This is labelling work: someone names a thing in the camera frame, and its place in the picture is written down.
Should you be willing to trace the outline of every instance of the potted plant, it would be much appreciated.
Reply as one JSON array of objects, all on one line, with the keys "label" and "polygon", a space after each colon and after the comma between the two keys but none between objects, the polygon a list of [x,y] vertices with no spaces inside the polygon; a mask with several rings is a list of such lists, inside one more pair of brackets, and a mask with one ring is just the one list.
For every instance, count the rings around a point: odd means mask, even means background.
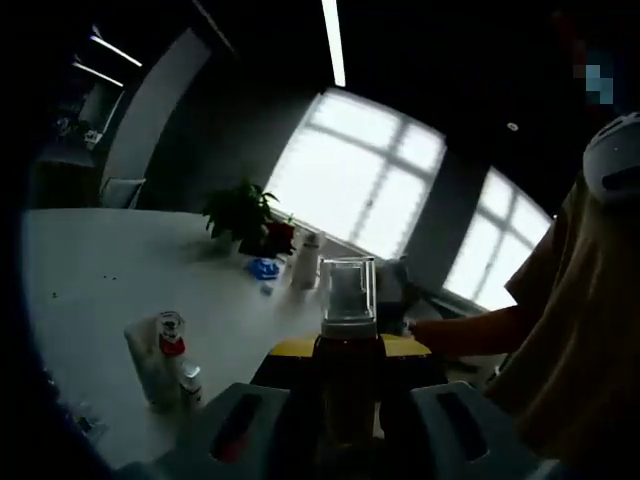
[{"label": "potted plant", "polygon": [[236,252],[240,242],[261,244],[269,230],[274,195],[264,192],[259,185],[243,181],[238,187],[217,190],[209,195],[202,215],[209,217],[207,231],[216,239],[220,251]]},{"label": "potted plant", "polygon": [[295,227],[291,222],[280,222],[273,219],[267,223],[267,236],[260,243],[250,239],[243,240],[240,253],[260,258],[276,258],[278,254],[291,255]]}]

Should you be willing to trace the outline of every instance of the window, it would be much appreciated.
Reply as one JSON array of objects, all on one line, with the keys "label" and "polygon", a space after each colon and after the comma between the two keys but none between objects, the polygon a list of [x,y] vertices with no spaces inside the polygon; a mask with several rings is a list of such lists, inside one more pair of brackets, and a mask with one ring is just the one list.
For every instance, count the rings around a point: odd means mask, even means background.
[{"label": "window", "polygon": [[273,208],[382,258],[404,250],[444,154],[406,115],[329,92],[291,137],[267,184]]},{"label": "window", "polygon": [[444,288],[490,310],[514,305],[504,284],[549,225],[535,203],[492,169]]}]

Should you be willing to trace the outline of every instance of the window frame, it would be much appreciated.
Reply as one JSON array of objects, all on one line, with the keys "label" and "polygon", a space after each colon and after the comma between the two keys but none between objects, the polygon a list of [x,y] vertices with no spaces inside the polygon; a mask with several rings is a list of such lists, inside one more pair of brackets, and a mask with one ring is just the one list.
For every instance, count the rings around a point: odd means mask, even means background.
[{"label": "window frame", "polygon": [[[500,171],[498,171],[495,168],[490,168],[487,171],[487,174],[485,175],[485,179],[483,182],[483,189],[484,189],[484,185],[486,184],[487,178],[489,177],[489,175],[491,174],[495,174],[497,176],[499,176],[503,181],[508,182],[508,184],[511,186],[512,190],[511,190],[511,198],[509,199],[509,207],[507,210],[507,214],[505,215],[504,219],[501,218],[500,216],[496,215],[495,213],[493,213],[491,210],[489,210],[488,208],[486,208],[483,204],[482,204],[482,193],[480,194],[480,196],[478,197],[478,202],[476,203],[476,208],[475,211],[473,213],[473,217],[472,219],[469,221],[469,225],[467,226],[467,232],[465,233],[465,239],[466,239],[466,235],[469,231],[469,226],[471,226],[471,222],[473,221],[473,218],[476,217],[476,215],[480,215],[481,217],[483,217],[486,221],[488,221],[489,223],[491,223],[492,225],[494,225],[497,229],[498,229],[498,241],[496,242],[496,245],[493,249],[493,252],[491,253],[491,256],[489,257],[489,260],[484,268],[484,272],[482,274],[482,277],[480,279],[480,281],[478,282],[478,284],[476,285],[473,295],[471,295],[469,298],[466,297],[462,297],[461,295],[459,295],[458,293],[449,290],[447,288],[444,288],[444,285],[446,285],[446,280],[445,279],[445,283],[443,284],[443,290],[445,290],[447,292],[447,294],[453,294],[455,297],[462,299],[464,301],[468,301],[471,302],[473,305],[482,308],[484,310],[487,310],[486,307],[480,305],[477,303],[480,294],[482,293],[482,290],[484,289],[490,275],[491,272],[493,271],[493,267],[495,265],[496,260],[498,259],[498,255],[500,254],[501,250],[502,250],[502,246],[504,244],[504,240],[505,238],[507,238],[507,235],[513,235],[513,237],[518,240],[519,242],[521,242],[525,247],[527,247],[530,250],[530,253],[533,252],[533,250],[536,247],[536,243],[531,242],[531,240],[529,240],[528,238],[526,238],[522,233],[520,233],[514,226],[512,223],[513,217],[514,217],[514,213],[516,210],[516,203],[518,201],[519,198],[524,199],[525,201],[529,202],[530,205],[532,205],[535,209],[537,209],[540,213],[546,215],[546,212],[544,212],[540,206],[534,202],[526,193],[524,193],[520,188],[518,188],[518,186],[513,183],[511,180],[509,180],[507,177],[505,177]],[[549,217],[550,220],[550,225],[553,223],[553,218]],[[449,271],[449,274],[451,273],[452,269],[453,269],[453,265],[451,265],[451,269]]]},{"label": "window frame", "polygon": [[[373,108],[376,108],[378,110],[381,110],[383,112],[387,112],[387,113],[391,113],[392,115],[394,115],[395,117],[398,118],[398,127],[396,129],[396,131],[393,133],[393,136],[389,142],[388,147],[386,148],[381,148],[381,147],[377,147],[374,145],[369,145],[366,142],[359,140],[357,138],[351,137],[349,135],[343,134],[338,130],[333,130],[331,128],[322,126],[322,125],[317,125],[315,124],[311,119],[313,117],[313,114],[318,110],[318,107],[320,106],[320,103],[323,101],[323,99],[327,96],[338,96],[338,97],[344,97],[347,98],[351,101],[357,102],[357,103],[361,103],[363,105],[367,105],[367,106],[371,106]],[[441,139],[441,148],[440,151],[437,154],[437,158],[436,158],[436,162],[435,162],[435,166],[433,167],[433,169],[431,171],[427,171],[424,170],[420,167],[417,167],[413,164],[411,164],[409,161],[404,160],[400,154],[399,154],[399,147],[400,147],[400,143],[402,141],[402,139],[404,138],[404,135],[406,133],[406,131],[408,130],[409,126],[411,125],[415,125],[418,128],[424,129],[425,131],[432,133],[433,135],[437,136],[438,138]],[[424,206],[429,198],[429,194],[431,193],[431,189],[433,188],[434,184],[435,184],[435,180],[436,180],[436,176],[440,170],[440,167],[442,165],[442,161],[443,158],[446,154],[447,151],[447,146],[446,146],[446,137],[445,135],[443,135],[441,132],[435,130],[432,127],[429,127],[428,125],[425,125],[424,123],[403,114],[402,112],[399,112],[397,110],[394,110],[390,107],[387,107],[385,105],[379,104],[375,101],[369,100],[367,98],[364,97],[360,97],[354,94],[351,94],[349,92],[346,92],[344,90],[336,90],[336,89],[328,89],[327,91],[325,91],[324,93],[320,93],[318,95],[316,95],[316,97],[314,98],[314,100],[311,102],[311,104],[309,105],[307,111],[305,112],[305,115],[302,117],[301,121],[298,123],[296,129],[293,131],[291,137],[289,138],[289,141],[287,142],[287,145],[285,146],[285,148],[283,149],[282,153],[280,154],[280,157],[278,159],[278,163],[276,164],[275,168],[273,169],[271,176],[269,177],[269,180],[267,182],[267,189],[268,190],[272,190],[273,188],[271,187],[271,181],[273,178],[277,177],[277,174],[280,174],[281,172],[279,172],[278,170],[281,168],[284,168],[285,165],[283,165],[281,163],[281,159],[283,157],[285,157],[285,155],[287,154],[287,150],[289,148],[292,148],[292,144],[294,142],[294,140],[301,134],[301,132],[305,131],[305,130],[311,130],[314,132],[319,132],[325,135],[329,135],[335,139],[338,139],[342,142],[345,142],[349,145],[355,146],[357,148],[361,148],[367,152],[370,153],[374,153],[378,156],[380,156],[383,159],[383,166],[380,169],[380,172],[378,173],[378,176],[376,177],[375,181],[372,183],[371,185],[371,190],[370,193],[366,199],[366,201],[364,202],[364,205],[362,205],[362,210],[358,215],[358,219],[356,220],[356,222],[353,224],[352,228],[351,228],[351,232],[349,234],[349,237],[346,239],[341,239],[341,238],[337,238],[335,236],[333,236],[331,233],[329,232],[325,232],[327,238],[331,239],[332,241],[335,241],[336,243],[345,245],[349,248],[353,248],[355,251],[358,252],[363,252],[366,253],[368,255],[373,255],[375,257],[379,257],[379,258],[383,258],[380,257],[379,254],[376,253],[372,253],[372,252],[368,252],[365,248],[361,247],[358,245],[358,236],[359,234],[363,231],[363,228],[366,224],[367,218],[369,216],[369,213],[371,212],[371,210],[375,207],[375,202],[376,202],[376,198],[381,190],[382,185],[385,182],[386,176],[388,174],[389,171],[391,171],[391,169],[393,168],[398,168],[399,170],[409,173],[413,176],[415,176],[416,178],[418,178],[419,180],[422,181],[422,183],[425,186],[425,192],[422,195],[422,198],[419,200],[418,204],[416,205],[416,210],[415,213],[412,215],[411,220],[408,222],[406,230],[404,232],[402,232],[402,238],[400,240],[400,242],[398,243],[395,251],[392,253],[392,255],[388,258],[398,258],[400,255],[402,255],[402,253],[404,252],[404,250],[407,247],[407,244],[409,243],[409,240],[411,238],[411,234],[413,233],[416,224],[418,223],[418,220],[420,218],[420,213],[423,211]],[[279,208],[278,203],[274,203],[271,206],[272,210],[278,214],[278,216],[287,218],[289,215],[282,209]],[[308,223],[305,222],[304,219],[297,219],[297,217],[295,217],[295,214],[293,216],[293,221],[294,223],[297,223],[299,225],[301,225],[302,227],[306,228],[306,229],[310,229],[310,230],[314,230],[314,231],[319,231],[320,228],[310,225]]]}]

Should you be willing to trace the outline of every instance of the desk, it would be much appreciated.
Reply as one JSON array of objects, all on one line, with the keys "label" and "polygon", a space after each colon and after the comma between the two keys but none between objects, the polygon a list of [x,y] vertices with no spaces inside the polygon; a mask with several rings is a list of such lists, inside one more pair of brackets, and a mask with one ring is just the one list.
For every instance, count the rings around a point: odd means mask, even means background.
[{"label": "desk", "polygon": [[25,215],[23,284],[36,341],[63,397],[89,402],[107,424],[97,448],[114,467],[168,450],[181,422],[150,411],[126,325],[178,311],[204,402],[249,382],[280,340],[320,330],[318,292],[296,292],[283,278],[264,296],[245,258],[212,257],[205,225],[199,215],[144,210]]}]

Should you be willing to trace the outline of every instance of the plant pot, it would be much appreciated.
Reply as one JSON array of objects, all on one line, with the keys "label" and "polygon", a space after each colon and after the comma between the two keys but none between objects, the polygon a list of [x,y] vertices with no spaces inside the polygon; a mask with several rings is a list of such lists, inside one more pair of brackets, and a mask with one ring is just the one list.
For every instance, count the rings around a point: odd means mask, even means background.
[{"label": "plant pot", "polygon": [[223,232],[215,239],[215,250],[217,253],[230,256],[238,253],[242,240],[234,240],[230,231]]}]

